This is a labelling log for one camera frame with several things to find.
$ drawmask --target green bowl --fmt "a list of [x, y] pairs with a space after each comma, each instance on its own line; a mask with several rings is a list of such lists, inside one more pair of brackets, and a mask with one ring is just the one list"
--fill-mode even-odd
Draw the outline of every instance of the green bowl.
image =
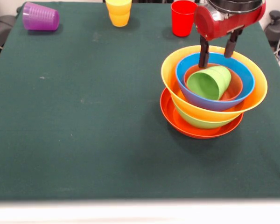
[[212, 128], [217, 128], [217, 127], [222, 127], [224, 125], [227, 125], [228, 123], [232, 122], [235, 118], [232, 118], [230, 120], [227, 121], [221, 121], [221, 122], [209, 122], [209, 121], [204, 121], [204, 120], [199, 120], [196, 118], [193, 118], [189, 115], [187, 115], [185, 112], [183, 112], [174, 102], [174, 100], [172, 99], [174, 106], [177, 110], [177, 112], [180, 114], [180, 116], [190, 125], [194, 126], [194, 127], [198, 127], [201, 129], [212, 129]]

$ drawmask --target plastic bowl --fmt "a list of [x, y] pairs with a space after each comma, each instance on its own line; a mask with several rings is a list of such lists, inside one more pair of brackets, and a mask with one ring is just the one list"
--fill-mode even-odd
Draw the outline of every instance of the plastic bowl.
[[217, 127], [222, 127], [224, 125], [227, 125], [228, 123], [232, 122], [234, 119], [230, 119], [227, 121], [223, 121], [223, 122], [210, 122], [210, 121], [204, 121], [204, 120], [199, 120], [196, 118], [193, 118], [189, 115], [187, 115], [186, 113], [184, 113], [174, 102], [174, 100], [172, 100], [174, 103], [174, 106], [177, 110], [177, 112], [180, 114], [180, 116], [190, 125], [194, 126], [194, 127], [198, 127], [198, 128], [202, 128], [202, 129], [212, 129], [212, 128], [217, 128]]
[[[218, 64], [208, 63], [207, 67], [209, 68], [209, 67], [213, 67], [213, 66], [218, 66]], [[182, 84], [184, 84], [188, 88], [188, 86], [187, 86], [188, 78], [194, 72], [197, 72], [199, 70], [201, 70], [201, 69], [198, 67], [198, 65], [195, 65], [195, 66], [189, 68], [183, 77]], [[223, 101], [236, 99], [243, 89], [243, 82], [242, 82], [241, 78], [233, 70], [231, 70], [231, 69], [228, 69], [228, 70], [231, 74], [231, 81], [230, 81], [230, 84], [229, 84], [227, 90], [224, 92], [223, 96], [220, 98], [220, 100], [223, 100]]]
[[[172, 99], [177, 106], [187, 115], [196, 119], [221, 122], [228, 121], [236, 118], [241, 113], [253, 109], [258, 106], [266, 97], [267, 94], [267, 81], [261, 69], [252, 62], [249, 58], [234, 52], [232, 57], [243, 63], [253, 74], [255, 79], [255, 87], [253, 92], [240, 104], [223, 112], [210, 111], [188, 103], [178, 85], [175, 77], [175, 69], [180, 60], [185, 56], [200, 52], [200, 45], [185, 47], [171, 53], [163, 62], [161, 67], [161, 77], [163, 83], [170, 91]], [[210, 52], [224, 53], [225, 48], [210, 46]]]
[[201, 129], [189, 125], [177, 112], [174, 107], [170, 92], [167, 88], [164, 89], [160, 99], [161, 111], [168, 121], [180, 133], [195, 139], [212, 139], [217, 138], [227, 133], [230, 133], [239, 126], [243, 119], [243, 113], [227, 125], [212, 129]]
[[225, 111], [229, 108], [234, 107], [235, 105], [241, 103], [245, 98], [247, 98], [253, 91], [255, 86], [255, 80], [250, 72], [250, 70], [241, 62], [234, 58], [226, 58], [223, 54], [219, 53], [210, 53], [209, 63], [215, 63], [222, 65], [226, 68], [229, 68], [236, 72], [242, 82], [243, 89], [240, 95], [235, 100], [229, 101], [220, 101], [220, 100], [211, 100], [207, 98], [200, 97], [194, 92], [190, 91], [185, 84], [183, 84], [183, 77], [186, 71], [199, 63], [200, 53], [194, 53], [183, 58], [176, 67], [176, 78], [178, 84], [181, 88], [181, 91], [185, 98], [193, 105], [212, 111]]

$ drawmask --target blue bowl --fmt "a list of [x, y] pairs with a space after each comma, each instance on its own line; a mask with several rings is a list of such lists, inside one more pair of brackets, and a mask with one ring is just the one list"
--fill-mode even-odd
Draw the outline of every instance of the blue bowl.
[[189, 103], [211, 111], [225, 111], [235, 105], [241, 103], [253, 91], [255, 80], [250, 70], [241, 62], [234, 58], [225, 58], [224, 55], [219, 53], [210, 53], [209, 63], [219, 64], [233, 70], [241, 78], [243, 82], [243, 90], [235, 100], [220, 101], [211, 100], [200, 97], [190, 91], [183, 81], [183, 76], [186, 71], [197, 65], [199, 62], [200, 53], [195, 53], [183, 58], [176, 67], [175, 74], [181, 91]]

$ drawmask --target yellow cup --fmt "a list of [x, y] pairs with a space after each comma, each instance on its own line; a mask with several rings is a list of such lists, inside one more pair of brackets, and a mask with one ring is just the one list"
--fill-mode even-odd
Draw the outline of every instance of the yellow cup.
[[116, 27], [124, 27], [130, 18], [132, 0], [106, 0], [109, 17]]

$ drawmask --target green cup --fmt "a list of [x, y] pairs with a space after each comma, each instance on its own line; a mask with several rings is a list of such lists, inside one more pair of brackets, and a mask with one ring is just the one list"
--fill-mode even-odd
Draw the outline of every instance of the green cup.
[[231, 74], [224, 66], [209, 67], [190, 75], [188, 88], [203, 98], [219, 100], [227, 90]]

